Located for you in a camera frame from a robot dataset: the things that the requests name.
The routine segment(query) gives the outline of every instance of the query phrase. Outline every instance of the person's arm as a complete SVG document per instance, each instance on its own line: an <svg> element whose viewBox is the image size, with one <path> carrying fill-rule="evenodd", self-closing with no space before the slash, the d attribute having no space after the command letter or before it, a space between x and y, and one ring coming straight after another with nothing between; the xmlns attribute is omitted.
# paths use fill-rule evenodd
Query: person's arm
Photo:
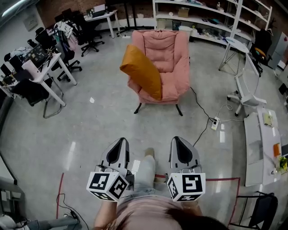
<svg viewBox="0 0 288 230"><path fill-rule="evenodd" d="M197 201L182 202L182 207L184 210L189 211L196 216L202 216L202 211Z"/></svg>
<svg viewBox="0 0 288 230"><path fill-rule="evenodd" d="M116 219L117 202L103 201L95 218L94 230L103 229Z"/></svg>

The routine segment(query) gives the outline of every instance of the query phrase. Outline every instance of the white table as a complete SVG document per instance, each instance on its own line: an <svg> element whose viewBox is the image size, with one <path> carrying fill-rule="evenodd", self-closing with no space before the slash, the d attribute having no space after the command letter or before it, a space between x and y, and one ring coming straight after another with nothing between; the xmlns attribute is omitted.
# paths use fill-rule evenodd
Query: white table
<svg viewBox="0 0 288 230"><path fill-rule="evenodd" d="M61 65L61 67L63 68L63 70L65 71L65 73L67 74L67 77L71 80L71 82L74 85L77 85L77 82L75 81L75 79L73 78L72 74L70 73L70 71L67 69L66 65L64 64L64 62L62 61L62 59L60 58L61 53L54 53L53 57L49 63L44 64L41 73L39 73L39 75L37 77L34 77L34 80L32 80L32 82L41 84L48 92L49 94L55 98L56 101L58 101L62 106L66 106L66 103L44 82L44 78L45 76L48 74L48 72L51 70L51 68L56 64L56 62L59 62L59 64ZM13 83L12 85L8 85L6 87L1 87L1 89L9 96L9 97L13 97L12 94L10 92L8 92L8 90L6 90L7 87L13 87L15 86L17 83Z"/></svg>
<svg viewBox="0 0 288 230"><path fill-rule="evenodd" d="M237 53L237 51L236 51L230 57L228 57L228 53L229 53L229 50L230 50L231 47L235 48L236 50L238 50L238 51L240 51L242 53L249 53L248 48L242 42L239 42L235 38L231 38L231 37L226 37L225 39L228 42L228 45L226 47L226 51L225 51L225 55L223 57L223 60L222 60L222 62L220 64L220 66L219 66L219 70L221 70L222 67L224 65L226 65L227 62L230 61L232 59L232 57L234 57L234 55ZM239 57L239 61L238 61L237 73L235 73L235 75L238 74L239 64L240 64L240 57Z"/></svg>
<svg viewBox="0 0 288 230"><path fill-rule="evenodd" d="M264 125L263 113L273 117L272 127ZM247 150L245 186L275 182L280 175L271 174L275 168L273 145L281 145L276 113L257 107L257 113L251 113L244 119L244 126Z"/></svg>
<svg viewBox="0 0 288 230"><path fill-rule="evenodd" d="M120 32L120 26L119 26L119 20L118 20L118 17L117 17L117 10L114 10L112 12L109 12L109 13L105 13L104 15L101 15L101 16L98 16L98 17L88 17L88 18L85 18L86 22L91 22L91 21L95 21L95 20L100 20L100 19L103 19L103 18L107 18L107 22L108 22L108 25L109 25L109 29L110 29L110 32L111 32L111 37L112 38L115 38L114 36L114 32L113 32L113 28L112 28L112 24L111 24L111 20L110 20L110 17L112 15L115 15L115 19L116 19L116 24L117 24L117 29L118 31Z"/></svg>

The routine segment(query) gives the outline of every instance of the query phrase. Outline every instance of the mustard yellow cushion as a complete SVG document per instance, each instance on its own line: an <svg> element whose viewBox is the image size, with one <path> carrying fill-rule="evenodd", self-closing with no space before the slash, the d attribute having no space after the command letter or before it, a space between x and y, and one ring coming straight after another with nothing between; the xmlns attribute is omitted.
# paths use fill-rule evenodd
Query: mustard yellow cushion
<svg viewBox="0 0 288 230"><path fill-rule="evenodd" d="M151 97L161 100L160 73L138 47L134 45L127 46L120 70L128 74Z"/></svg>

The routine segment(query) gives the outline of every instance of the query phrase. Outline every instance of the white wall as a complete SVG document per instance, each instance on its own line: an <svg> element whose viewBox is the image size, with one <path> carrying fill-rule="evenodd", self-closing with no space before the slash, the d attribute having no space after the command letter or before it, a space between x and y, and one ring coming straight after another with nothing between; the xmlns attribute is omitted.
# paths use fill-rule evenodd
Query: white wall
<svg viewBox="0 0 288 230"><path fill-rule="evenodd" d="M23 21L32 13L37 16L38 25L33 30L27 31ZM10 70L13 70L9 62L4 62L4 56L19 47L29 47L27 41L29 39L35 41L35 30L39 27L44 27L44 25L34 5L21 11L0 27L0 66L5 63Z"/></svg>

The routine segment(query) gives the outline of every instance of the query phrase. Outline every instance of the cardboard box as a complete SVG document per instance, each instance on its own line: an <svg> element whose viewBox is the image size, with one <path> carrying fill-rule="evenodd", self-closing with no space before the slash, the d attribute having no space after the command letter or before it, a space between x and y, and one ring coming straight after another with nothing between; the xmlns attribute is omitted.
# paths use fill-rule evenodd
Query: cardboard box
<svg viewBox="0 0 288 230"><path fill-rule="evenodd" d="M189 8L181 7L178 9L178 16L182 18L188 18Z"/></svg>

